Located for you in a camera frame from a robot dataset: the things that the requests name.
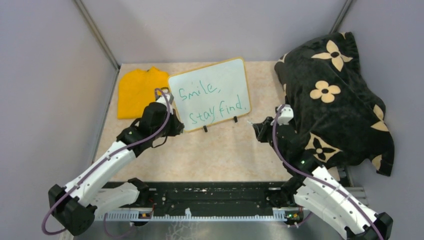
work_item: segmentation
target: black pillow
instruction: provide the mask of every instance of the black pillow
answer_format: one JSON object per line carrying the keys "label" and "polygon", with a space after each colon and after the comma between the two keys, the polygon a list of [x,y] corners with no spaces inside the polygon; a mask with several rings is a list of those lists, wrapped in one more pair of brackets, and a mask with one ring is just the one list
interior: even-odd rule
{"label": "black pillow", "polygon": [[361,76],[351,32],[315,38],[284,54],[274,67],[299,149],[326,168],[359,165],[369,159],[377,173],[390,176],[395,146],[384,123],[386,106]]}

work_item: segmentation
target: robotic arm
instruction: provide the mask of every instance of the robotic arm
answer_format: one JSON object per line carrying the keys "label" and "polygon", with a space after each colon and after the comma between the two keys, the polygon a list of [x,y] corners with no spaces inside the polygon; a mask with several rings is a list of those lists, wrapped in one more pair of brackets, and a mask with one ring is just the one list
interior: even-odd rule
{"label": "robotic arm", "polygon": [[387,240],[392,231],[392,218],[385,212],[377,214],[341,186],[312,154],[283,152],[280,149],[296,149],[294,128],[289,125],[293,110],[282,105],[277,119],[267,117],[262,123],[253,124],[256,138],[269,143],[283,161],[283,166],[293,177],[281,186],[281,198],[289,205],[299,205],[330,224],[343,239]]}
{"label": "robotic arm", "polygon": [[[175,115],[172,101],[171,94],[162,92],[156,102],[144,109],[141,118],[116,137],[98,161],[64,187],[54,185],[48,191],[51,207],[48,215],[52,214],[72,235],[77,236],[85,232],[97,216],[136,201],[147,202],[149,187],[136,178],[116,188],[101,188],[144,150],[152,148],[154,140],[182,133],[184,124]],[[56,234],[45,230],[46,220],[43,221],[44,233]]]}

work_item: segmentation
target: gray wall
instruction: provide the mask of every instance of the gray wall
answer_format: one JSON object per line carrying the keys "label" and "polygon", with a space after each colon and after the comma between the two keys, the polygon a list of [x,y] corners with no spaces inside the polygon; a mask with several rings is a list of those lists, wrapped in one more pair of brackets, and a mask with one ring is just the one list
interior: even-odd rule
{"label": "gray wall", "polygon": [[58,239],[47,192],[90,164],[114,76],[71,0],[0,1],[0,239]]}
{"label": "gray wall", "polygon": [[118,62],[156,63],[276,60],[328,33],[345,0],[83,2]]}
{"label": "gray wall", "polygon": [[353,176],[371,207],[394,218],[394,240],[423,238],[423,11],[422,0],[359,0],[341,28],[354,33],[363,77],[387,107],[384,121],[396,151],[392,176],[375,174],[369,161],[353,168]]}

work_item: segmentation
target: folded yellow shirt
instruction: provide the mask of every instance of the folded yellow shirt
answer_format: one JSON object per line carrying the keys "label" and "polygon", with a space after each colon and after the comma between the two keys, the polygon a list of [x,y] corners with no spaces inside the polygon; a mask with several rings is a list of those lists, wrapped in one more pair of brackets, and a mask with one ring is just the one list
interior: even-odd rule
{"label": "folded yellow shirt", "polygon": [[125,74],[118,85],[118,119],[136,119],[147,105],[155,101],[156,88],[168,88],[168,73],[154,66]]}

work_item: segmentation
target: gray floor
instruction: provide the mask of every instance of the gray floor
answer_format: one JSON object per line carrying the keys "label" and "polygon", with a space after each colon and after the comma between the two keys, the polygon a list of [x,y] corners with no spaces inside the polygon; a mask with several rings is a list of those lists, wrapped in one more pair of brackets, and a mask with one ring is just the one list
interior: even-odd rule
{"label": "gray floor", "polygon": [[[113,235],[125,233],[127,222],[108,222]],[[103,222],[96,221],[75,240],[109,240]],[[317,216],[299,229],[279,222],[150,222],[137,228],[126,240],[340,240],[339,234]]]}

